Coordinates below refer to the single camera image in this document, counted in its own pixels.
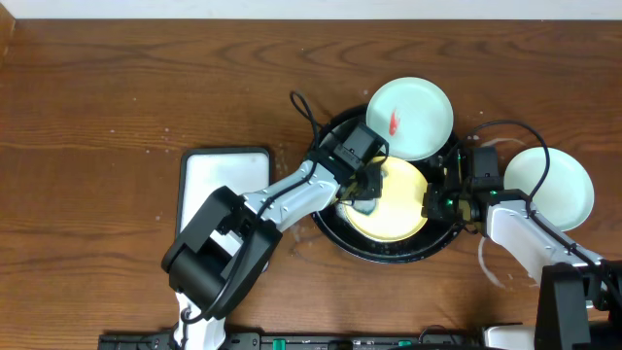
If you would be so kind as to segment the green sponge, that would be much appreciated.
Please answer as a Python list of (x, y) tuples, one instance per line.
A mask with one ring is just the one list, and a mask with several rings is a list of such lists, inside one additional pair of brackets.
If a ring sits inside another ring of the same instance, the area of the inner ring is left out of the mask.
[(369, 216), (377, 207), (377, 198), (373, 199), (348, 199), (345, 205), (352, 207), (356, 212)]

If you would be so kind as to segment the yellow plate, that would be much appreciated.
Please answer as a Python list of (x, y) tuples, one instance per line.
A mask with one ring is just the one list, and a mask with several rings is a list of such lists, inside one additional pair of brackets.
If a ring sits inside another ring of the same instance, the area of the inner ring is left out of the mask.
[(343, 202), (336, 204), (335, 210), (338, 217), (366, 238), (397, 242), (413, 236), (428, 220), (422, 216), (428, 181), (413, 164), (398, 157), (388, 157), (381, 170), (381, 196), (369, 216)]

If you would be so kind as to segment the light green plate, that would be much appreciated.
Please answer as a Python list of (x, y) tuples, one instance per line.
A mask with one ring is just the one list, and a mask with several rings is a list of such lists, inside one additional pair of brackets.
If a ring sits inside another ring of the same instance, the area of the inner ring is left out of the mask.
[[(586, 169), (567, 153), (549, 148), (550, 166), (534, 197), (537, 210), (562, 231), (579, 227), (590, 216), (595, 190)], [(543, 174), (545, 154), (541, 147), (515, 156), (504, 172), (506, 190), (529, 194)]]
[(421, 160), (437, 153), (454, 125), (452, 105), (434, 83), (414, 77), (394, 79), (371, 97), (366, 125), (389, 142), (390, 155)]

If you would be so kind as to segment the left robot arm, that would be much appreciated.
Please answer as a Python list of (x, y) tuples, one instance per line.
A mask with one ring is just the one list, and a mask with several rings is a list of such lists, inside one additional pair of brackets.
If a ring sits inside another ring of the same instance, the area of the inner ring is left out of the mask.
[(335, 156), (306, 160), (295, 173), (263, 190), (237, 194), (215, 189), (164, 254), (162, 269), (180, 303), (173, 333), (181, 349), (217, 349), (225, 317), (254, 287), (284, 231), (332, 205), (341, 193), (379, 179), (383, 157), (354, 168)]

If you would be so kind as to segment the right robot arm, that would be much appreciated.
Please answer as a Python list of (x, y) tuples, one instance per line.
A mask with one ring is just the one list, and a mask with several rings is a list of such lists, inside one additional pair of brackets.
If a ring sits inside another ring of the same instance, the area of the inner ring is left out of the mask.
[(473, 225), (520, 263), (539, 286), (535, 349), (621, 347), (621, 262), (585, 249), (519, 190), (458, 192), (429, 185), (422, 215)]

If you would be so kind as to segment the black round tray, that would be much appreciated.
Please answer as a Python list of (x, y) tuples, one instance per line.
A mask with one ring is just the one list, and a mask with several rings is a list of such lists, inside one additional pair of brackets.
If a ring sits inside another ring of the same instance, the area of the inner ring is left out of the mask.
[[(333, 117), (320, 131), (322, 143), (332, 131), (336, 137), (345, 138), (346, 129), (365, 121), (366, 109), (367, 104), (362, 104)], [(445, 156), (457, 141), (458, 137), (452, 131), (449, 140), (439, 152), (409, 163), (420, 170), (429, 183), (443, 185), (445, 174), (439, 158)], [(460, 232), (460, 226), (451, 221), (428, 220), (414, 235), (397, 242), (384, 243), (363, 237), (338, 212), (339, 209), (331, 205), (327, 209), (312, 213), (311, 217), (319, 230), (339, 248), (374, 263), (414, 263), (426, 259), (445, 248)]]

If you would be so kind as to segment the white rectangular soap tray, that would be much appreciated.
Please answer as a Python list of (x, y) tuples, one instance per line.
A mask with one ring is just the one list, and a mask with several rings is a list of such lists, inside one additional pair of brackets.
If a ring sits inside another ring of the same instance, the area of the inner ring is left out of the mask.
[(262, 190), (270, 182), (265, 148), (212, 148), (186, 152), (181, 163), (176, 232), (181, 233), (207, 197), (227, 186), (237, 194)]

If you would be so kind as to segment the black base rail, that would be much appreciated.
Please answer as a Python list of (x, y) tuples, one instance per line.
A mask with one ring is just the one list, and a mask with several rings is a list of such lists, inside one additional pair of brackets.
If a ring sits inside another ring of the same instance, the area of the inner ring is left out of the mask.
[[(422, 340), (415, 337), (389, 336), (300, 336), (260, 335), (254, 332), (229, 333), (219, 350), (382, 350), (412, 346), (416, 349), (434, 346), (446, 349), (460, 345), (461, 349), (480, 349), (480, 340), (462, 335), (428, 333)], [(101, 334), (98, 350), (165, 350), (180, 349), (171, 332), (152, 334)]]

